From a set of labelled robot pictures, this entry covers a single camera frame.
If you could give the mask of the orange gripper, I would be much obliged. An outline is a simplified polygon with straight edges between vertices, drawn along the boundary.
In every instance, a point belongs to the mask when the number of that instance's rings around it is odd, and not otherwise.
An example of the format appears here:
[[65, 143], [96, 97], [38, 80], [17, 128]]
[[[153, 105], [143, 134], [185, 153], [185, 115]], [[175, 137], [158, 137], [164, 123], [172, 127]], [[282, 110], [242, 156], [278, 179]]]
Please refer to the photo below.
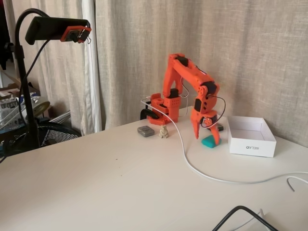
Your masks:
[[[200, 125], [211, 127], [217, 120], [217, 112], [213, 109], [216, 105], [215, 97], [197, 96], [191, 112], [191, 123], [195, 138], [199, 139]], [[210, 128], [211, 135], [207, 137], [207, 145], [219, 145], [220, 136], [216, 126]]]

